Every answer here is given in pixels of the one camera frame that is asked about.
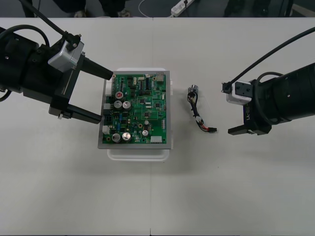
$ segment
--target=silver capacitor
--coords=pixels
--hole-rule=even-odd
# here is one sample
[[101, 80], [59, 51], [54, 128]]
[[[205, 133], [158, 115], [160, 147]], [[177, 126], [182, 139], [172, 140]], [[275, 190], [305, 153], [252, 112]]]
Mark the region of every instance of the silver capacitor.
[[123, 103], [123, 108], [126, 110], [126, 111], [130, 111], [131, 110], [131, 103], [126, 101]]
[[113, 134], [112, 140], [116, 143], [119, 143], [122, 139], [120, 138], [120, 134]]
[[123, 104], [121, 101], [115, 101], [114, 102], [114, 107], [117, 109], [117, 110], [121, 110], [123, 108]]
[[117, 100], [119, 100], [119, 101], [123, 101], [123, 99], [124, 99], [124, 94], [123, 94], [123, 92], [117, 92], [116, 94], [115, 94], [115, 98], [117, 99]]
[[149, 132], [147, 130], [143, 130], [142, 131], [142, 136], [143, 137], [148, 137], [148, 135], [149, 135]]
[[123, 133], [123, 140], [126, 142], [130, 142], [131, 141], [131, 134], [128, 132]]

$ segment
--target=black cable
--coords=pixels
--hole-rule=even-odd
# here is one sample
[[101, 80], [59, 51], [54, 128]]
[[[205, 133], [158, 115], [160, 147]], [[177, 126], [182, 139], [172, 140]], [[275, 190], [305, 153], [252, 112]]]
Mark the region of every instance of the black cable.
[[258, 113], [260, 114], [260, 116], [269, 124], [269, 125], [275, 125], [275, 124], [279, 124], [280, 123], [280, 119], [278, 119], [277, 121], [272, 121], [270, 120], [264, 113], [264, 111], [262, 110], [261, 106], [260, 106], [260, 102], [258, 99], [258, 85], [259, 85], [259, 81], [267, 76], [267, 75], [276, 75], [276, 76], [281, 76], [283, 74], [281, 73], [277, 73], [277, 72], [266, 72], [263, 73], [261, 76], [258, 77], [258, 79], [255, 81], [254, 84], [254, 102], [255, 102], [255, 107], [257, 108]]
[[22, 5], [27, 7], [31, 12], [33, 12], [35, 15], [40, 17], [46, 24], [48, 24], [51, 28], [53, 28], [55, 31], [57, 31], [59, 34], [67, 38], [67, 32], [63, 31], [61, 28], [56, 26], [54, 23], [52, 23], [46, 16], [44, 16], [39, 10], [37, 10], [33, 5], [29, 4], [26, 0], [18, 0]]
[[29, 26], [29, 25], [13, 26], [11, 28], [6, 29], [5, 31], [0, 33], [0, 41], [3, 40], [5, 37], [7, 37], [9, 34], [14, 33], [15, 31], [18, 31], [18, 30], [34, 30], [38, 32], [44, 38], [46, 46], [49, 47], [49, 40], [47, 36], [45, 35], [45, 33], [39, 28], [35, 26]]
[[41, 4], [41, 0], [39, 0], [39, 2], [38, 2], [38, 8], [37, 8], [37, 10], [39, 11], [39, 9], [40, 9], [40, 4]]
[[185, 12], [186, 12], [187, 16], [189, 17], [189, 13], [188, 13], [188, 10], [187, 10], [188, 0], [185, 0], [184, 3], [185, 3]]
[[282, 0], [281, 6], [280, 6], [280, 10], [279, 10], [279, 14], [278, 17], [281, 16], [281, 12], [282, 12], [282, 7], [284, 6], [284, 0]]
[[10, 96], [11, 93], [12, 92], [10, 90], [8, 90], [6, 92], [6, 94], [3, 97], [0, 98], [0, 102], [3, 102], [4, 100], [6, 100]]
[[250, 65], [246, 70], [244, 70], [241, 74], [239, 74], [238, 76], [236, 76], [233, 80], [231, 80], [230, 82], [228, 82], [225, 85], [225, 89], [230, 89], [231, 85], [233, 83], [235, 83], [236, 81], [238, 81], [243, 75], [245, 75], [247, 72], [249, 72], [251, 69], [253, 69], [255, 66], [257, 66], [259, 63], [261, 63], [262, 61], [264, 61], [265, 59], [267, 59], [268, 57], [270, 57], [272, 54], [276, 53], [277, 51], [279, 51], [280, 49], [284, 48], [285, 46], [289, 45], [290, 43], [293, 43], [294, 41], [315, 32], [315, 27], [308, 29], [296, 36], [294, 36], [293, 38], [287, 40], [286, 42], [284, 42], [283, 44], [279, 45], [278, 47], [276, 47], [275, 49], [271, 50], [270, 52], [268, 52], [266, 55], [264, 55], [263, 57], [261, 57], [260, 59], [258, 59], [256, 62], [254, 62], [252, 65]]
[[293, 4], [294, 4], [294, 0], [288, 0], [285, 15], [284, 15], [285, 17], [290, 17]]

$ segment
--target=connector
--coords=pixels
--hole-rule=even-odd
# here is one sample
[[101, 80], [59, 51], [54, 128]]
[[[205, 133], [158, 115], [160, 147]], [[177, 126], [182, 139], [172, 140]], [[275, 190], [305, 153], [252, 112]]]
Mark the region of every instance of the connector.
[[188, 94], [191, 92], [198, 94], [198, 91], [199, 91], [199, 87], [197, 85], [192, 85], [188, 88]]

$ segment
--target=green circuit board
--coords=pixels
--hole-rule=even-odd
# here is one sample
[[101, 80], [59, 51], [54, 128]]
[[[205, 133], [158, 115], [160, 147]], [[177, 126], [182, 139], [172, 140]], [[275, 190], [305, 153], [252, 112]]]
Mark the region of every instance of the green circuit board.
[[[112, 78], [111, 96], [104, 104], [104, 144], [115, 144], [114, 134], [131, 134], [131, 140], [121, 139], [119, 144], [166, 144], [166, 75], [158, 74], [116, 74]], [[120, 100], [131, 103], [131, 109], [115, 107]]]

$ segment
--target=power strip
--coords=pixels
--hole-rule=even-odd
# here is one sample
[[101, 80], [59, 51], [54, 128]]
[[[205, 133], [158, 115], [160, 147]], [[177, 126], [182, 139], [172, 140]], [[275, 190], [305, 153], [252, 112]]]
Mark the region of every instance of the power strip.
[[[195, 0], [188, 0], [187, 8], [194, 2]], [[174, 17], [178, 17], [180, 14], [185, 11], [185, 3], [184, 0], [181, 0], [176, 6], [171, 9], [171, 14]]]

